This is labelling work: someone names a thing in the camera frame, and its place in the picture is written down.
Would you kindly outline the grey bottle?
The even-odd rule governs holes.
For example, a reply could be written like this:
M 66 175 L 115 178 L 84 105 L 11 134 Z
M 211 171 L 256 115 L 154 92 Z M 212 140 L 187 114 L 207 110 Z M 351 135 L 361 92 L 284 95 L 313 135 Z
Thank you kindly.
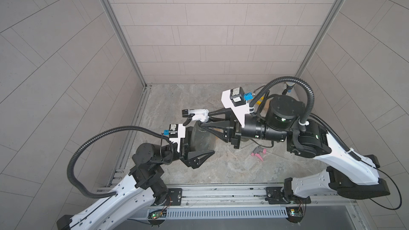
M 205 128 L 201 127 L 201 122 L 197 121 L 193 127 L 190 141 L 191 151 L 211 151 L 215 149 L 216 136 Z

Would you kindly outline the black white spray nozzle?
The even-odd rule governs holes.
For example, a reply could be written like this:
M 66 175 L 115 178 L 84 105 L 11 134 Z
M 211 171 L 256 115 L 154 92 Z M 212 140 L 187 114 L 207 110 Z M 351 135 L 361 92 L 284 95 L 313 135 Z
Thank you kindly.
M 209 120 L 209 110 L 207 109 L 184 109 L 182 117 L 186 118 L 183 126 L 187 126 L 191 121 L 200 121 L 206 123 Z

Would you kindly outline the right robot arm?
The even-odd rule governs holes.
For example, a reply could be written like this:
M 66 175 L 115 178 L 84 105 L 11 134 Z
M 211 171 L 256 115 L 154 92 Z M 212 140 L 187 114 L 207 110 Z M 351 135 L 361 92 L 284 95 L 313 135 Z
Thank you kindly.
M 282 195 L 286 199 L 337 194 L 365 200 L 390 195 L 387 182 L 379 176 L 376 156 L 355 153 L 315 114 L 311 114 L 304 125 L 299 124 L 298 119 L 305 111 L 303 102 L 277 94 L 264 101 L 269 103 L 265 117 L 259 112 L 250 112 L 249 103 L 236 97 L 224 98 L 224 108 L 194 119 L 235 147 L 239 147 L 242 138 L 286 142 L 287 151 L 295 156 L 328 165 L 315 175 L 285 179 Z

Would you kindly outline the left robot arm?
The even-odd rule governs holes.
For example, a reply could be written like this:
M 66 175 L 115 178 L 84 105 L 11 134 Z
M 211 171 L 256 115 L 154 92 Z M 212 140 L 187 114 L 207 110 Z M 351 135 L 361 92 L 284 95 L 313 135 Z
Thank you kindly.
M 92 193 L 74 173 L 80 155 L 96 141 L 118 132 L 138 131 L 159 138 L 165 144 L 141 144 L 132 156 L 134 167 L 108 193 Z M 68 181 L 85 197 L 96 202 L 76 215 L 64 215 L 57 221 L 60 230 L 112 230 L 151 205 L 173 204 L 162 180 L 163 165 L 180 160 L 192 169 L 199 168 L 215 151 L 216 137 L 199 126 L 171 125 L 168 134 L 158 134 L 138 126 L 121 126 L 102 132 L 85 142 L 67 166 Z

